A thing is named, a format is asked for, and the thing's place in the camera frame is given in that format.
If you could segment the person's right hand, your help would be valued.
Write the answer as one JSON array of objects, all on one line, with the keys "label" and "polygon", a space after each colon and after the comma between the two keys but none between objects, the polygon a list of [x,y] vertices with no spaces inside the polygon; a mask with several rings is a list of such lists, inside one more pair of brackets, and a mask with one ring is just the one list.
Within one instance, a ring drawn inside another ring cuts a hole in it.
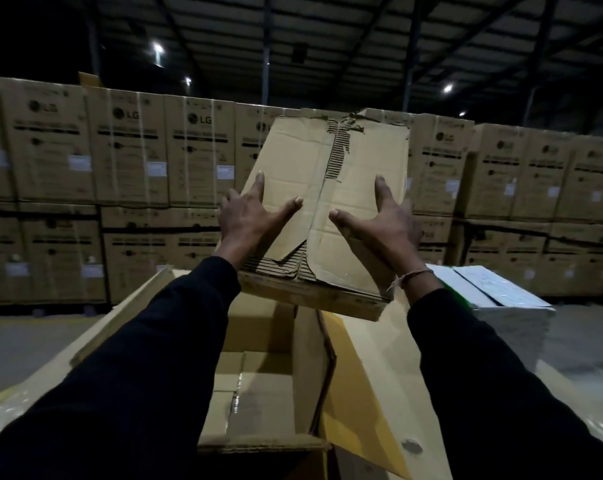
[{"label": "person's right hand", "polygon": [[411,204],[399,204],[385,178],[377,175],[374,182],[377,215],[370,219],[370,238],[360,241],[395,274],[397,281],[409,280],[423,273],[424,262],[417,253],[419,229],[414,221]]}]

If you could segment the person's left hand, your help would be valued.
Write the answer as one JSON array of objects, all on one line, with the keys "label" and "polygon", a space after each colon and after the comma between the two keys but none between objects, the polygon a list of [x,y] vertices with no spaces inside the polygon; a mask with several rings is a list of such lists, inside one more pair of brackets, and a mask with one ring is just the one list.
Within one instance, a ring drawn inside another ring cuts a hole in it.
[{"label": "person's left hand", "polygon": [[263,206],[265,175],[259,172],[245,194],[231,189],[223,198],[218,221],[220,243],[215,256],[225,259],[236,271],[252,256],[264,253],[280,234],[266,234]]}]

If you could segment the torn cardboard piece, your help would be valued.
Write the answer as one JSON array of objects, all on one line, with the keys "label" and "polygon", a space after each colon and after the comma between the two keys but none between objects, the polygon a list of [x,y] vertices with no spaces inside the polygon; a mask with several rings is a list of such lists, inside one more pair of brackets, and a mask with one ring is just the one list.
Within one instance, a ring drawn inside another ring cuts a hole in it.
[{"label": "torn cardboard piece", "polygon": [[375,178],[393,199],[406,191],[410,131],[354,114],[341,120],[280,116],[245,184],[265,176],[263,206],[274,211],[294,197],[303,207],[270,247],[239,272],[246,293],[307,308],[377,321],[393,300],[395,278],[374,253],[345,237],[329,211],[361,220],[377,216]]}]

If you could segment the person's left forearm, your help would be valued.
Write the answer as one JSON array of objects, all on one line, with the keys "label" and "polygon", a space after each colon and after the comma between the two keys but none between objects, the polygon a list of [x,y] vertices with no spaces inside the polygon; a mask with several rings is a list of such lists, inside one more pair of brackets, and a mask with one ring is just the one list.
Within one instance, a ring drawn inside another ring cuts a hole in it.
[{"label": "person's left forearm", "polygon": [[249,252],[222,244],[0,433],[0,480],[196,480]]}]

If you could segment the person's right forearm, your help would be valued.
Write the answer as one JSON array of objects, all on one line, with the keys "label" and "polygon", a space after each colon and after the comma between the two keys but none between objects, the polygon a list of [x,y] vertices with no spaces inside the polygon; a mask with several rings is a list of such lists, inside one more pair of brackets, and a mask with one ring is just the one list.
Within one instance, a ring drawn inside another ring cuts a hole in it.
[{"label": "person's right forearm", "polygon": [[453,480],[603,480],[603,442],[430,271],[401,282]]}]

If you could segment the large open cardboard box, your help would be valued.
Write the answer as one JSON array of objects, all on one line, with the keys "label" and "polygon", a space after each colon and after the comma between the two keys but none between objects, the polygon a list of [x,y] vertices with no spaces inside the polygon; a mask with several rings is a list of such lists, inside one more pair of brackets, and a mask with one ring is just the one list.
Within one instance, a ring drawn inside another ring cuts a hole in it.
[{"label": "large open cardboard box", "polygon": [[[29,378],[0,393],[0,433],[187,271],[160,271]],[[294,435],[199,445],[211,480],[452,480],[406,325],[405,298],[366,322],[240,294],[223,352],[290,354]],[[603,404],[544,361],[536,375],[603,442]]]}]

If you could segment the stack of printed cardboard boxes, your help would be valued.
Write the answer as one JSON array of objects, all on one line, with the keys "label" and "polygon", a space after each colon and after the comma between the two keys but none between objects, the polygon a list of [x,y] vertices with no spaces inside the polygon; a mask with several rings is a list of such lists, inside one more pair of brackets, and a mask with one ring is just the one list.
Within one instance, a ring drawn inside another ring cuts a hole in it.
[{"label": "stack of printed cardboard boxes", "polygon": [[278,117],[354,114],[409,128],[404,197],[426,263],[485,266],[547,298],[603,296],[603,137],[0,78],[0,306],[88,314],[193,269]]}]

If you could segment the white box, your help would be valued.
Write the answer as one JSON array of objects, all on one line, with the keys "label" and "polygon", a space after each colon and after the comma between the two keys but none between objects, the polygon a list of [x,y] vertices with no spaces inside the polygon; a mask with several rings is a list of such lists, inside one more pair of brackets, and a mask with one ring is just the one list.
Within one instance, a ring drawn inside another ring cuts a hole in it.
[{"label": "white box", "polygon": [[551,304],[483,266],[427,266],[536,373],[555,316]]}]

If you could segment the small taped cardboard box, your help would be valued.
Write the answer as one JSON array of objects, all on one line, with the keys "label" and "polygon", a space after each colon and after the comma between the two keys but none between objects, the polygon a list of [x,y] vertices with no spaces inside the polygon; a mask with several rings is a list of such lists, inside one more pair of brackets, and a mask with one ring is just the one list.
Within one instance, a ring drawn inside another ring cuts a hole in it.
[{"label": "small taped cardboard box", "polygon": [[296,433],[290,354],[222,352],[213,389],[199,445]]}]

